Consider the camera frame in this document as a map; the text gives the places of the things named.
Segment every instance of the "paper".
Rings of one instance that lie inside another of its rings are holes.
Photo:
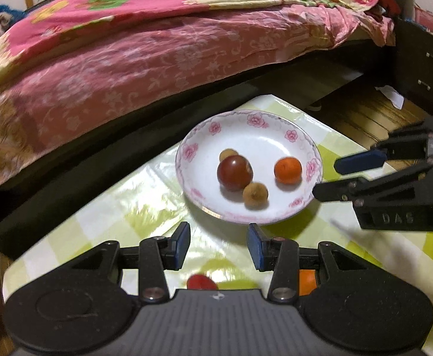
[[[375,88],[377,91],[381,91],[381,93],[393,103],[394,107],[397,109],[402,109],[402,105],[404,104],[404,96],[399,94],[394,88],[389,85]]]

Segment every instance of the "dark wooden bed frame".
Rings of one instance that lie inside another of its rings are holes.
[[[404,6],[405,0],[397,1]],[[362,73],[388,71],[391,52],[371,40],[315,51],[161,99],[67,143],[0,186],[0,252],[18,258],[97,195],[180,141],[198,122],[271,93],[258,91],[249,80],[312,57]]]

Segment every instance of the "white plate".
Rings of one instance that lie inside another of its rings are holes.
[[[247,209],[242,192],[220,186],[216,170],[225,148],[249,160],[253,181],[268,188],[267,207]],[[302,164],[297,186],[281,185],[274,178],[274,165],[284,157],[296,157]],[[180,144],[175,169],[191,202],[217,218],[244,225],[268,225],[297,214],[314,198],[312,189],[322,180],[322,160],[310,136],[287,119],[252,110],[225,112],[197,125]]]

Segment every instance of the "dark nightstand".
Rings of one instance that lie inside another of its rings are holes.
[[[433,114],[433,35],[404,20],[396,24],[394,87]]]

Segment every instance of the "checkered tablecloth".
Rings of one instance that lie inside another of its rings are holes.
[[[275,113],[304,129],[320,150],[324,180],[340,177],[333,169],[335,159],[363,150],[275,96],[260,96],[242,108]],[[220,289],[259,287],[267,293],[272,274],[254,269],[246,248],[246,228],[217,220],[186,202],[175,177],[177,148],[170,148],[122,179],[28,250],[5,273],[4,299],[103,241],[118,240],[121,247],[139,245],[150,236],[170,236],[184,220],[192,227],[192,241],[182,270],[166,271],[171,293],[185,287],[194,273],[205,273]],[[374,178],[391,170],[385,165],[383,169],[365,172],[365,176]],[[351,204],[317,201],[266,230],[272,236],[297,240],[305,247],[333,241],[416,285],[433,302],[433,233],[362,231]],[[128,293],[137,293],[137,272],[124,272],[122,286]],[[433,355],[433,329],[424,352]]]

